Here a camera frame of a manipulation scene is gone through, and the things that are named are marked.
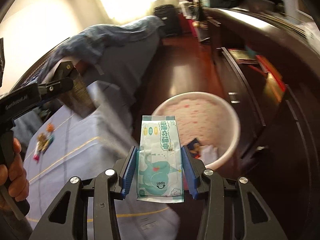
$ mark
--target bed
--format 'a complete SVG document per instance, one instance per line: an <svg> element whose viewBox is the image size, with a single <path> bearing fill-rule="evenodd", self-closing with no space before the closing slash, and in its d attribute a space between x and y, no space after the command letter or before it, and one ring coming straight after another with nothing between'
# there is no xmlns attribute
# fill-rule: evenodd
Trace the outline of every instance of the bed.
<svg viewBox="0 0 320 240"><path fill-rule="evenodd" d="M157 17L144 17L141 20L132 22L124 26L103 25L108 30L105 40L95 40L91 37L88 41L91 47L86 47L83 41L88 34L100 34L96 30L91 30L94 26L84 31L84 36L78 34L71 37L39 59L15 84L11 91L14 91L31 82L41 83L46 73L54 67L59 59L65 56L81 58L83 49L87 49L84 55L90 66L83 74L86 85L96 80L106 81L121 88L121 94L128 106L135 102L134 92L140 85L140 80L147 69L151 59L161 43L161 33L158 27L161 26ZM61 104L57 100L42 106L40 110L32 111L16 120L16 127L13 128L16 137L23 146L23 156L25 155L28 143L41 125L42 119L39 117L41 110L48 110L48 116L55 113ZM126 117L127 127L130 129L132 122L131 115Z"/></svg>
<svg viewBox="0 0 320 240"><path fill-rule="evenodd" d="M83 78L97 110L82 119L62 106L30 139L24 167L30 182L30 212L27 219L34 228L65 183L73 176L89 179L112 168L138 143L131 137L129 107L134 93L159 44L158 31L122 46L108 46L95 67ZM32 159L36 137L51 122L55 139L39 163ZM166 204L136 201L136 182L132 182L124 201L116 201L121 238L175 239L179 218ZM93 239L93 200L88 207L88 239Z"/></svg>
<svg viewBox="0 0 320 240"><path fill-rule="evenodd" d="M24 161L30 182L30 212L27 219L34 228L51 201L73 176L89 179L112 168L124 158L132 145L137 146L123 120L129 108L121 100L119 87L103 81L88 86L90 96L99 105L81 119L66 106L61 107L32 137ZM36 136L47 124L55 126L55 139L39 163L32 159ZM132 182L124 201L116 201L121 238L175 239L179 218L166 204L136 201L136 182ZM88 207L88 239L93 239L92 207Z"/></svg>

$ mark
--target wet wipes package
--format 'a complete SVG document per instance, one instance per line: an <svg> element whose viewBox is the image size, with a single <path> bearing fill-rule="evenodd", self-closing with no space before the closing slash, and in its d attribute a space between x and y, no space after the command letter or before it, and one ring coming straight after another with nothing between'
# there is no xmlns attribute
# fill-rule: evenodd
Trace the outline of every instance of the wet wipes package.
<svg viewBox="0 0 320 240"><path fill-rule="evenodd" d="M183 202L182 159L174 116L142 117L138 200Z"/></svg>

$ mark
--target gray pants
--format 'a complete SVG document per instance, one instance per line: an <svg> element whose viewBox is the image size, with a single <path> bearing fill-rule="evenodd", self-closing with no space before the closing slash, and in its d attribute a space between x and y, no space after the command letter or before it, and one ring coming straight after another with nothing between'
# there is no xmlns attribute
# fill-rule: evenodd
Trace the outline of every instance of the gray pants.
<svg viewBox="0 0 320 240"><path fill-rule="evenodd" d="M18 221L12 211L0 210L0 234L5 240L28 240L32 228L24 218Z"/></svg>

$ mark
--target trash bin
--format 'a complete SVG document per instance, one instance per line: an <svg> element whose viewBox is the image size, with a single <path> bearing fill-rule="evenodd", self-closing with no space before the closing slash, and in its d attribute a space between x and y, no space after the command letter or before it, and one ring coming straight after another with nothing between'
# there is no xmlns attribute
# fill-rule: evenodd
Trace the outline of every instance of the trash bin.
<svg viewBox="0 0 320 240"><path fill-rule="evenodd" d="M152 115L174 115L181 146L194 138L218 147L219 158L206 165L216 170L233 155L240 138L240 121L224 99L204 92L188 92L164 101Z"/></svg>

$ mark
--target person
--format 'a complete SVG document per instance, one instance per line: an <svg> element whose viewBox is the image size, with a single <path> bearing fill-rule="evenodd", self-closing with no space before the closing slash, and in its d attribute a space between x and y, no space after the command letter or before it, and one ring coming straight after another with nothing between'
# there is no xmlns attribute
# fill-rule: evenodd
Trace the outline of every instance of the person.
<svg viewBox="0 0 320 240"><path fill-rule="evenodd" d="M21 144L16 138L13 139L13 150L15 157L10 167L7 169L5 165L0 165L0 185L9 178L11 181L9 195L19 202L28 197L29 182L20 156ZM28 221L26 219L18 221L0 194L0 235L3 237L1 239L27 240L31 233L32 229Z"/></svg>

